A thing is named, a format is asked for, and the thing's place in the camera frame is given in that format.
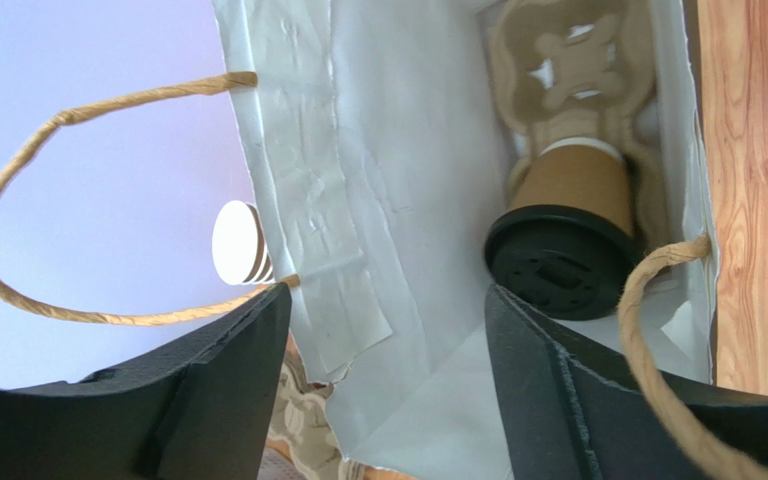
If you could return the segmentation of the single cardboard cup carrier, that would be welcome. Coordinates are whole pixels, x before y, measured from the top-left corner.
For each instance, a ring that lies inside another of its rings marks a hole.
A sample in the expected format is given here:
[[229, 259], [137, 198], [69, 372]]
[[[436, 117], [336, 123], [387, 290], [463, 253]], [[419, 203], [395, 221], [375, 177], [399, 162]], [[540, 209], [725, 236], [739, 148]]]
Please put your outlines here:
[[648, 2], [509, 1], [489, 56], [499, 115], [529, 148], [508, 175], [507, 197], [541, 151], [569, 138], [595, 138], [632, 163], [635, 220], [646, 249], [668, 244], [663, 163], [634, 129], [656, 93]]

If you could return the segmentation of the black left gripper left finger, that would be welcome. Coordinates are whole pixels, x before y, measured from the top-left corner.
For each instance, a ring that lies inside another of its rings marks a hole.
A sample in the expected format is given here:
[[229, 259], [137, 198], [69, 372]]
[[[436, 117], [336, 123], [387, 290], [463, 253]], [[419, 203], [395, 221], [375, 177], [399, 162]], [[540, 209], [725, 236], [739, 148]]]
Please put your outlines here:
[[254, 479], [284, 358], [285, 285], [141, 356], [0, 390], [0, 479]]

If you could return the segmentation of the brown paper coffee cup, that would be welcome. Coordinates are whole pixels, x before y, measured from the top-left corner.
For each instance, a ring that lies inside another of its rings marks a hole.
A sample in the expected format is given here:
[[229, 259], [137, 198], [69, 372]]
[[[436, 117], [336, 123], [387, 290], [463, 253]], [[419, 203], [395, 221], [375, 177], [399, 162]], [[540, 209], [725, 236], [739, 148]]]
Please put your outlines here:
[[508, 208], [557, 205], [583, 210], [636, 235], [627, 163], [609, 143], [588, 137], [556, 141], [521, 158], [507, 183]]

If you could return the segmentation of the black plastic cup lid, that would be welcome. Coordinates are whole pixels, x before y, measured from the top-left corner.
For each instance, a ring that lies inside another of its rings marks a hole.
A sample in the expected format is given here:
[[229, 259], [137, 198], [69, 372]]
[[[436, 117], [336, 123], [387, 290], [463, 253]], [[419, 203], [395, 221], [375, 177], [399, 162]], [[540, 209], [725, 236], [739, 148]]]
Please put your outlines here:
[[634, 235], [599, 215], [561, 205], [505, 213], [484, 245], [497, 284], [545, 316], [568, 321], [612, 313], [643, 255]]

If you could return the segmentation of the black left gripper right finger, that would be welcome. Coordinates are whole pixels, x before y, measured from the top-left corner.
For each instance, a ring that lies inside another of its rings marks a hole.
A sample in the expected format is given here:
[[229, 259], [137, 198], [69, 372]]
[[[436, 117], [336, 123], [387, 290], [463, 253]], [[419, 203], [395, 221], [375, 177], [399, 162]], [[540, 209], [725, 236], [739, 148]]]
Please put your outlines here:
[[[699, 479], [641, 395], [624, 357], [508, 290], [485, 300], [487, 343], [513, 476]], [[768, 397], [666, 381], [721, 440], [768, 466]]]

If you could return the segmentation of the cardboard cup carrier tray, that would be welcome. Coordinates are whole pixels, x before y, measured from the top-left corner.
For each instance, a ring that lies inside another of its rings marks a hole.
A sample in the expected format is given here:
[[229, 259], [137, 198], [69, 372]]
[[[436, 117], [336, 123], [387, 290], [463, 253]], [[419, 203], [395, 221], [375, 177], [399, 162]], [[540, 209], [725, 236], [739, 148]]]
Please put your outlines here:
[[366, 466], [345, 458], [327, 420], [332, 384], [307, 379], [295, 342], [287, 340], [268, 427], [268, 447], [284, 455], [305, 479], [364, 479]]

